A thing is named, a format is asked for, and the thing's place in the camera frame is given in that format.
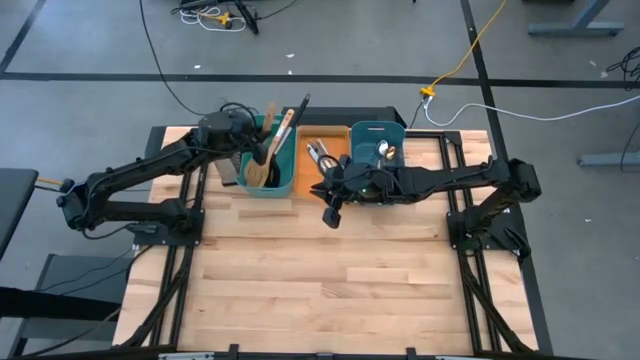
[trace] teal container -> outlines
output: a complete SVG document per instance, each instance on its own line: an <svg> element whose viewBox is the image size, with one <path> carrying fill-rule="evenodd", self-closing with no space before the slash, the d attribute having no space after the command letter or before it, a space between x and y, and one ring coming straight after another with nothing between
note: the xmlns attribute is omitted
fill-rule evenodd
<svg viewBox="0 0 640 360"><path fill-rule="evenodd" d="M275 136L278 128L280 127L280 121L284 118L284 116L276 116L273 122L273 126L271 127L271 136L265 141L265 144L269 146L271 141L273 141L273 137ZM256 116L256 122L258 126L262 126L262 122L264 121L263 115ZM296 164L296 128L291 130L289 137L285 140L284 145L278 152L278 156L276 156L276 164L280 168L280 183L278 187L272 188L256 188L247 186L247 180L244 177L244 171L247 168L247 164L251 159L251 153L242 154L242 161L240 162L240 173L238 174L238 185L247 190L247 192L251 196L255 197L263 197L263 198L283 198L287 197L291 191L293 190L293 176L296 172L295 164Z"/></svg>
<svg viewBox="0 0 640 360"><path fill-rule="evenodd" d="M382 159L385 166L404 166L404 128L391 121L360 121L351 127L351 157L354 162L378 164L378 143L386 140L389 146L396 147L396 157L388 161Z"/></svg>

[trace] wooden tabletop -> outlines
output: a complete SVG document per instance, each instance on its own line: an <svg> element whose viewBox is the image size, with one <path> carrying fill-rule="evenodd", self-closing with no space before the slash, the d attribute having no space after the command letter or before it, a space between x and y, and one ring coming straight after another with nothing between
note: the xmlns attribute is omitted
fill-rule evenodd
<svg viewBox="0 0 640 360"><path fill-rule="evenodd" d="M164 144L188 129L167 128ZM467 164L486 161L487 133L461 135ZM435 140L406 139L404 147L408 166L442 168ZM181 181L154 180L150 201L177 197ZM474 189L476 203L492 190ZM472 353L444 193L414 205L345 206L333 230L322 222L324 204L251 198L240 187L222 187L211 166L203 207L179 350L227 351L237 343L247 352L403 354L415 347L418 354ZM155 304L166 252L155 247L133 266L114 344L131 336ZM506 251L486 251L485 258L497 309L537 348L516 258ZM476 308L488 348L477 301ZM171 305L161 343L172 311Z"/></svg>

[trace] yellow cable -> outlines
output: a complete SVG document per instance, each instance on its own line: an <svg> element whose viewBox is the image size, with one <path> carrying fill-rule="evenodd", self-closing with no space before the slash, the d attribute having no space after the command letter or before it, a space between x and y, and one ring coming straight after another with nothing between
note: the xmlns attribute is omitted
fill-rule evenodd
<svg viewBox="0 0 640 360"><path fill-rule="evenodd" d="M47 179L47 178L38 178L38 181L44 182L44 183L47 183L47 184L62 186L62 181L58 181L58 180L51 180L51 179Z"/></svg>
<svg viewBox="0 0 640 360"><path fill-rule="evenodd" d="M428 87L420 89L420 94L422 94L423 96L432 96L432 97L436 96L436 92L433 90L436 84L442 81L442 79L448 78L449 76L456 74L458 71L460 71L460 69L462 69L462 65L464 65L464 63L467 61L467 59L469 58L469 55L471 55L476 45L478 45L478 42L480 41L480 38L482 37L482 35L484 35L484 32L489 28L491 23L493 23L493 20L495 20L498 17L498 14L500 14L500 12L502 11L502 8L506 5L506 3L507 3L507 0L502 0L502 4L500 4L500 7L498 8L498 10L496 10L496 12L493 14L491 19L489 19L487 24L482 28L482 30L480 30L480 33L478 33L476 40L473 42L473 44L471 44L469 51L467 51L467 54L462 58L462 61L460 61L460 64L458 64L458 67L456 67L453 71L450 71L440 76L439 78L436 79L436 81L431 83L431 85L429 85Z"/></svg>

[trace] gray floor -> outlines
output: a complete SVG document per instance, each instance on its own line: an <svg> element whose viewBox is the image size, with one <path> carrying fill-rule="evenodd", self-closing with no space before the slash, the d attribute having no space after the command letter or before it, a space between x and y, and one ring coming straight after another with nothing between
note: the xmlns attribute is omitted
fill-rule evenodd
<svg viewBox="0 0 640 360"><path fill-rule="evenodd" d="M497 0L472 0L482 25ZM626 21L616 38L532 39L527 22L570 18L573 6L509 1L482 41L492 78L598 80L606 66L637 46L640 6L612 2L602 18ZM0 0L0 46L6 49L34 1ZM148 25L167 73L373 74L437 76L469 45L457 1L301 0L282 17L265 20L262 34L205 32L169 15L173 0L146 1ZM256 2L276 9L287 0ZM287 54L295 54L292 59ZM49 0L11 72L155 73L137 2ZM458 75L475 77L470 63ZM610 74L606 80L619 80ZM417 105L416 85L176 83L197 111L222 98L264 107L297 104L310 92L314 106L395 106L405 119ZM480 89L439 86L432 117L446 121L460 106L482 102ZM577 111L637 95L623 90L494 88L499 107L538 116ZM501 116L510 155L535 164L543 196L523 206L543 305L555 353L597 359L637 358L640 345L640 225L638 175L581 169L586 152L620 151L637 121L640 102L556 123ZM0 166L32 167L51 178L83 178L144 151L153 125L197 120L161 83L0 82ZM416 127L427 128L423 116ZM454 125L487 129L486 113L469 110ZM144 192L123 197L142 200ZM88 242L66 228L54 195L34 194L0 262L0 284L32 288L49 253L118 255L122 234ZM16 321L0 323L0 356ZM96 344L84 344L92 348Z"/></svg>

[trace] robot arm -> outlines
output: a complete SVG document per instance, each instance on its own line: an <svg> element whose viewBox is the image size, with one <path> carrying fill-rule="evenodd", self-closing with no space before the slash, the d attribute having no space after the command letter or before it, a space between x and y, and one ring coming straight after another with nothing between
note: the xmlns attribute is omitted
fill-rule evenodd
<svg viewBox="0 0 640 360"><path fill-rule="evenodd" d="M384 167L354 163L346 155L335 161L338 165L324 173L324 181L312 186L311 193L329 206L323 221L338 228L339 210L344 202L373 204L413 204L435 192L493 186L496 191L482 204L474 206L477 227L490 222L515 202L530 202L540 196L540 184L532 165L513 159L450 170L429 170L422 167Z"/></svg>
<svg viewBox="0 0 640 360"><path fill-rule="evenodd" d="M183 175L212 161L252 151L257 161L264 157L262 141L251 119L239 112L217 112L204 117L178 141L158 154L89 175L82 183L69 182L66 194L57 199L67 225L75 230L93 230L105 221L155 221L170 231L190 227L190 213L179 199L159 204L109 201L114 193L162 175Z"/></svg>

